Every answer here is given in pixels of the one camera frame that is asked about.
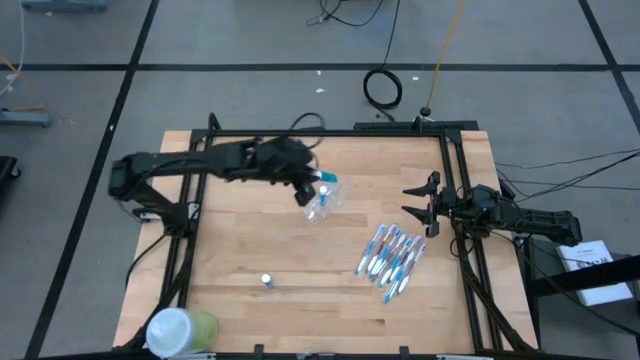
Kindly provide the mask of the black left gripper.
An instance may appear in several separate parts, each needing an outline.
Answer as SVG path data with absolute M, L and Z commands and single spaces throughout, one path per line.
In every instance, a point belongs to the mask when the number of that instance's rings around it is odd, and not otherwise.
M 301 141 L 276 137 L 254 147 L 249 160 L 251 179 L 294 183 L 296 203 L 304 207 L 316 195 L 310 182 L 319 181 L 323 176 L 320 170 L 309 166 L 312 160 L 312 151 Z

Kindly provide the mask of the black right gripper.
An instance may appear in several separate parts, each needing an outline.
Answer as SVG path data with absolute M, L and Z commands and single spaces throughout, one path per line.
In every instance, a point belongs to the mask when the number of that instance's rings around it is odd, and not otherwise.
M 426 224 L 426 237 L 435 238 L 439 234 L 439 222 L 437 216 L 449 216 L 451 209 L 456 205 L 457 196 L 454 188 L 444 187 L 438 189 L 441 175 L 438 171 L 432 172 L 427 183 L 421 187 L 405 189 L 404 194 L 425 197 L 428 195 L 429 202 L 426 209 L 419 209 L 411 206 L 402 206 L 401 209 L 409 213 L 422 224 Z

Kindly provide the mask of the purple white toothbrush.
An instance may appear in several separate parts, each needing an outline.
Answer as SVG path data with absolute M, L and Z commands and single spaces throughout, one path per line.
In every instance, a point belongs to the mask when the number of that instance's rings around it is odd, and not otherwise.
M 421 254 L 422 247 L 424 245 L 425 245 L 424 241 L 420 236 L 418 236 L 414 241 L 414 246 L 412 247 L 412 250 L 409 252 L 407 259 L 404 261 L 402 268 L 400 269 L 399 273 L 396 276 L 396 293 L 398 295 L 400 295 L 406 288 L 406 285 L 408 283 L 408 277 L 410 276 L 411 271 L 415 267 L 415 263 L 417 262 Z
M 371 260 L 369 261 L 369 263 L 368 263 L 368 265 L 367 265 L 367 268 L 366 268 L 366 273 L 367 273 L 367 274 L 369 274 L 369 273 L 371 273 L 371 272 L 372 272 L 372 269 L 373 269 L 373 267 L 374 267 L 374 265 L 375 265 L 375 263 L 376 263 L 376 261 L 377 261 L 378 257 L 380 256 L 380 254 L 381 254 L 382 250 L 383 250 L 383 249 L 384 249 L 384 247 L 385 247 L 385 243 L 386 243 L 387 239 L 388 239 L 391 235 L 393 235 L 393 234 L 395 233 L 395 231 L 396 231 L 396 227 L 397 227 L 397 226 L 396 226 L 396 224 L 392 224 L 392 225 L 390 225 L 390 227 L 389 227 L 389 229 L 388 229 L 387 233 L 384 235 L 384 237 L 383 237 L 383 239 L 381 240 L 381 242 L 380 242 L 379 246 L 377 247 L 377 250 L 374 252 L 374 255 L 371 257 Z
M 375 284 L 376 287 L 378 287 L 378 282 L 379 282 L 380 278 L 382 277 L 382 275 L 384 274 L 384 272 L 386 271 L 386 268 L 390 265 L 391 260 L 392 260 L 392 258 L 394 256 L 394 253 L 402 248 L 402 246 L 403 246 L 405 241 L 406 241 L 406 234 L 402 233 L 400 238 L 395 243 L 395 245 L 394 245 L 392 251 L 390 252 L 388 258 L 383 262 L 381 271 L 379 272 L 378 276 L 375 279 L 372 279 L 374 281 L 374 284 Z

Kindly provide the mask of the black side stand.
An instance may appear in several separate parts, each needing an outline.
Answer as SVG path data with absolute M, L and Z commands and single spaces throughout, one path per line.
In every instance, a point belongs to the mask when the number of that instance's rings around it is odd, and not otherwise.
M 556 245 L 518 237 L 520 261 L 535 338 L 543 352 L 574 358 L 640 360 L 640 254 L 612 255 L 613 261 L 567 272 Z M 583 305 L 577 291 L 629 286 L 632 298 Z

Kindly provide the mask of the green disinfecting wipes canister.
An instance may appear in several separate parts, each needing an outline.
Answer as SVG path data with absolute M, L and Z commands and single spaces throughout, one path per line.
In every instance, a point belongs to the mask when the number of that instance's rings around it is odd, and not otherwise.
M 206 351 L 218 334 L 219 324 L 213 315 L 170 307 L 152 317 L 144 339 L 155 356 L 167 359 Z

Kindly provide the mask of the white booklet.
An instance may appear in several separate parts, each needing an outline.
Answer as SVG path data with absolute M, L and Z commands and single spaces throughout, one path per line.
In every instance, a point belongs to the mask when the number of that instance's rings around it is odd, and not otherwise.
M 582 242 L 576 246 L 558 246 L 556 253 L 567 272 L 577 271 L 613 261 L 602 240 Z M 624 283 L 577 291 L 580 302 L 585 306 L 595 306 L 632 298 L 629 286 Z

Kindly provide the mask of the grey desk foot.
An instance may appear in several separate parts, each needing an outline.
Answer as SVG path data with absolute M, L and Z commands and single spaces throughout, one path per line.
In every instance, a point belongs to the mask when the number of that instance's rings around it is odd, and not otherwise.
M 40 126 L 49 128 L 52 118 L 48 113 L 0 110 L 0 126 Z
M 106 0 L 19 0 L 23 9 L 37 12 L 93 13 L 107 9 Z

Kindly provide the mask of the black floor object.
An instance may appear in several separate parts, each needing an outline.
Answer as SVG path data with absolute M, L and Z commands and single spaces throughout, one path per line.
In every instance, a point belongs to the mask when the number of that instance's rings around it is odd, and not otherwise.
M 21 174 L 15 157 L 0 155 L 0 182 L 17 179 Z

